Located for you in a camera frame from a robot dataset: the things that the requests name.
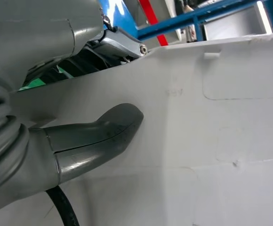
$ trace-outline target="blue steel frame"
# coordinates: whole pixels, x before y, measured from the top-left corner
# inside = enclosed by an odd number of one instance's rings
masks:
[[[202,41],[203,37],[200,28],[201,23],[204,23],[207,19],[210,19],[222,14],[248,8],[256,3],[257,1],[258,0],[222,0],[203,8],[198,8],[193,12],[185,13],[169,20],[159,22],[158,24],[143,28],[137,31],[137,38],[139,40],[146,40],[181,27],[194,24],[198,41]]]

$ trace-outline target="white wall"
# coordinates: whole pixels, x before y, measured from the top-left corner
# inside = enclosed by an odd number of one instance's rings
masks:
[[[207,40],[235,38],[246,35],[262,34],[257,10],[253,6],[204,25]]]

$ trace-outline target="green component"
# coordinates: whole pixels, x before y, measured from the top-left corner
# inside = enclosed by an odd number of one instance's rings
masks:
[[[30,88],[38,87],[38,86],[43,86],[43,85],[45,85],[45,83],[42,81],[41,79],[35,79],[35,80],[32,80],[32,82],[30,82],[27,86],[21,87],[20,89],[20,91],[20,90],[24,90],[24,89],[30,89]]]

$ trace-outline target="gray robot arm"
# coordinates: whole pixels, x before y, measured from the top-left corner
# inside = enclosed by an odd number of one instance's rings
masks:
[[[134,136],[143,116],[130,104],[91,124],[46,129],[27,129],[9,115],[8,93],[27,74],[103,34],[96,0],[0,0],[0,208],[100,166]]]

